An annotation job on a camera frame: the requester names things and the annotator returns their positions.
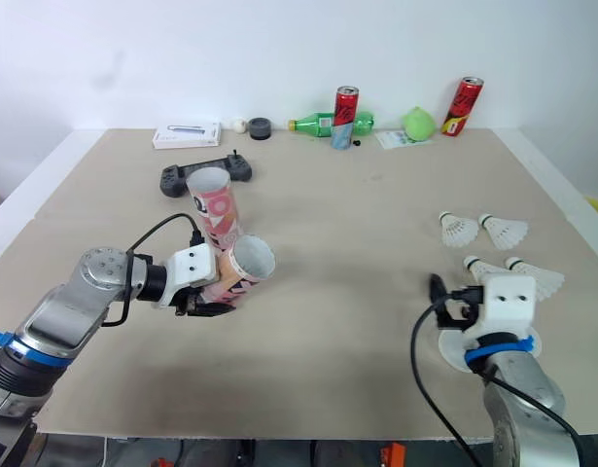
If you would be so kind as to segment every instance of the tabletop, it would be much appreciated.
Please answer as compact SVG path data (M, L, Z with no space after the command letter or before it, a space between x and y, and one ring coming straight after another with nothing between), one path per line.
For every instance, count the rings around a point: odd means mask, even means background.
M495 265L519 256L566 275L537 306L539 360L566 396L567 419L581 433L598 432L598 258L492 131L389 151L373 136L336 151L327 139L288 131L266 141L224 132L220 147L155 151L153 134L107 131L0 257L0 330L13 330L90 247L126 248L170 214L195 214L189 197L160 192L161 170L234 148L254 171L232 184L242 225L271 245L277 269L236 311L215 318L134 302L127 322L100 329L55 385L40 430L447 437L413 381L409 337L428 305L429 273L450 288L471 284L462 260L474 254ZM444 209L526 220L530 232L509 252L485 233L446 248ZM181 222L140 251L158 262L187 247ZM429 323L418 346L429 392L464 436L492 436L480 380L441 359Z

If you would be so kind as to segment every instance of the red soda can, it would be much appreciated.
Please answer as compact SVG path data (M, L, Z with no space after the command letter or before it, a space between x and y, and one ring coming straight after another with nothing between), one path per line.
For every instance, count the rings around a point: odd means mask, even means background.
M457 136L463 130L483 85L484 81L473 76L466 76L461 80L461 84L458 85L456 94L454 94L450 110L447 111L441 133Z
M335 96L334 125L331 128L331 145L336 149L350 147L359 90L352 86L337 88Z

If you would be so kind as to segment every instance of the pink paper cup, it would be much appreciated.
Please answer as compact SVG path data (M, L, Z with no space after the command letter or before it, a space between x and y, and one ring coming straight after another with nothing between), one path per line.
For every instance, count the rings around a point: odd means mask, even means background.
M218 270L219 282L205 286L201 298L230 304L272 275L275 255L261 238L242 235L219 257Z
M204 167L189 175L186 184L208 238L216 248L227 250L242 234L229 172Z

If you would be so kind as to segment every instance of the game controller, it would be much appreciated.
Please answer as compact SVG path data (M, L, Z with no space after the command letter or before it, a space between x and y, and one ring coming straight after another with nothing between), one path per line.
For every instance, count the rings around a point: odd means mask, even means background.
M192 163L190 165L171 165L165 168L160 175L160 190L170 198L179 198L188 187L186 179L196 170L203 167L219 167L229 172L231 180L247 182L253 174L251 165L233 150L226 158L213 161Z

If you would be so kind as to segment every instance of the green plastic bottle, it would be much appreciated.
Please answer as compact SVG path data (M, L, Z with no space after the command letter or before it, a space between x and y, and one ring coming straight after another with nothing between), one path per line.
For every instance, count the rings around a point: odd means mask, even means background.
M333 113L311 114L309 117L301 120L290 120L288 122L288 129L290 131L311 134L317 138L326 138L331 136L333 121ZM353 125L353 134L357 136L369 134L373 126L374 115L372 112L357 112L357 115L355 115L355 124Z

